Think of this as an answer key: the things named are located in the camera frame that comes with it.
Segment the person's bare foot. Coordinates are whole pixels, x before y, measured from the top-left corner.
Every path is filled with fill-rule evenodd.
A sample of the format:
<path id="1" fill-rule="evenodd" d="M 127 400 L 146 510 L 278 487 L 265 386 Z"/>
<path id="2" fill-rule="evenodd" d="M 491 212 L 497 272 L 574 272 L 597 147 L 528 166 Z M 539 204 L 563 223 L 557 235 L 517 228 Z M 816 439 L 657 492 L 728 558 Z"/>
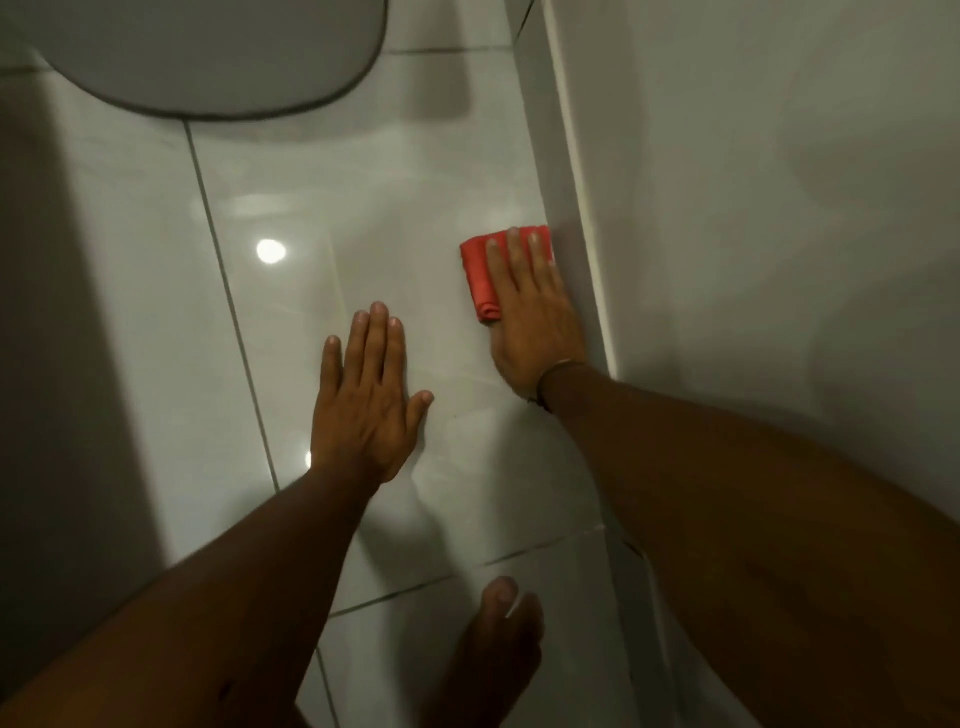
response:
<path id="1" fill-rule="evenodd" d="M 541 665 L 544 636 L 537 595 L 509 576 L 491 580 L 419 728 L 501 728 Z"/>

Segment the red cleaning cloth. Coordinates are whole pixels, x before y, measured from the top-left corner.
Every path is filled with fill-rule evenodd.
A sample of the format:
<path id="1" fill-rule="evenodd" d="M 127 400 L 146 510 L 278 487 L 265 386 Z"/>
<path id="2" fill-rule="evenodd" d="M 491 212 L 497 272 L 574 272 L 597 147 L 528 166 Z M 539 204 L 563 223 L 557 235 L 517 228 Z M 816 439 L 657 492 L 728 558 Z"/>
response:
<path id="1" fill-rule="evenodd" d="M 536 237 L 540 241 L 546 261 L 554 261 L 551 230 L 548 225 L 524 225 L 519 227 L 518 231 L 521 249 L 529 263 L 532 262 L 531 237 Z M 509 256 L 507 235 L 508 230 L 502 229 L 471 237 L 460 246 L 462 270 L 477 320 L 481 324 L 492 324 L 501 320 L 499 297 L 489 272 L 487 244 L 489 240 L 495 240 L 504 258 L 507 258 Z"/>

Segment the white wall skirting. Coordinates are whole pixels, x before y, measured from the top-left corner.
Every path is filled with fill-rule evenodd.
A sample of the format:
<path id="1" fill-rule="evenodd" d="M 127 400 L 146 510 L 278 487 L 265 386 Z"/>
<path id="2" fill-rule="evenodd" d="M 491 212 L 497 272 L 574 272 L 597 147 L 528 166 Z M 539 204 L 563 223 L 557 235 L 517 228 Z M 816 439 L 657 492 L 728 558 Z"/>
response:
<path id="1" fill-rule="evenodd" d="M 579 190 L 579 162 L 553 10 L 550 0 L 505 2 L 526 6 L 513 33 L 513 54 L 559 272 L 581 317 L 589 362 L 605 374 L 614 373 L 599 262 Z M 602 489 L 596 490 L 615 615 L 640 728 L 761 728 L 669 613 L 647 559 L 629 539 Z"/>

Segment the person's right forearm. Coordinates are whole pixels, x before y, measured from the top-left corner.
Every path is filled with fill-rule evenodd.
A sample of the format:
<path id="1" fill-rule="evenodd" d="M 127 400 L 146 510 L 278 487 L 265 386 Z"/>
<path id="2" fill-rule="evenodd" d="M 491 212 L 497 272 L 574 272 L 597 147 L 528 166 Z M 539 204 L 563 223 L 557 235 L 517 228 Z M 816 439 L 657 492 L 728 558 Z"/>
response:
<path id="1" fill-rule="evenodd" d="M 763 728 L 960 728 L 960 524 L 821 444 L 588 365 L 548 403 Z"/>

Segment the person's left hand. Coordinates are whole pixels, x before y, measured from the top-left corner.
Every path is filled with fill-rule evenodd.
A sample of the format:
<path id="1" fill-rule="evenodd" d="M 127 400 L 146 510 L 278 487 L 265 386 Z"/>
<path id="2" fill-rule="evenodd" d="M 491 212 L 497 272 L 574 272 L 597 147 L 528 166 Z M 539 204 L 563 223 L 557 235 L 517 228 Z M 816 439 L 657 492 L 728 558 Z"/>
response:
<path id="1" fill-rule="evenodd" d="M 406 435 L 404 409 L 416 392 L 407 390 L 405 329 L 387 304 L 389 343 L 382 380 L 375 384 L 362 381 L 371 306 L 353 314 L 346 340 L 341 341 L 342 378 L 337 394 L 320 397 L 318 380 L 308 472 L 377 489 L 393 480 L 413 455 L 427 413 L 417 435 Z"/>

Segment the person's left forearm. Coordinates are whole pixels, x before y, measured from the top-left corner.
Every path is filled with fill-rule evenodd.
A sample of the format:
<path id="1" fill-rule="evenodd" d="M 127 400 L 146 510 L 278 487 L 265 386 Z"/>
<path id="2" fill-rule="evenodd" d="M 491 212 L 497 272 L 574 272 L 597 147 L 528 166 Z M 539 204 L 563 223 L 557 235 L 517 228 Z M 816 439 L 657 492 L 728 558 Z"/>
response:
<path id="1" fill-rule="evenodd" d="M 311 728 L 297 695 L 384 482 L 310 470 L 45 667 L 0 728 Z"/>

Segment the person's right hand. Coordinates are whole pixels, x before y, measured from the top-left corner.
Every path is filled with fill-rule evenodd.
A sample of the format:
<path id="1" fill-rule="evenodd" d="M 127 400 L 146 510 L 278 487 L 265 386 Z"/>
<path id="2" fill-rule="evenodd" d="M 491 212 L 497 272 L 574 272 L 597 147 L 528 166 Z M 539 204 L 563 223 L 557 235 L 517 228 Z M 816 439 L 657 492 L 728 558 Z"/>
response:
<path id="1" fill-rule="evenodd" d="M 588 362 L 582 324 L 556 261 L 547 262 L 537 237 L 530 239 L 532 286 L 519 293 L 496 240 L 486 244 L 488 272 L 501 307 L 490 326 L 494 365 L 523 400 L 549 409 L 548 383 L 562 370 Z"/>

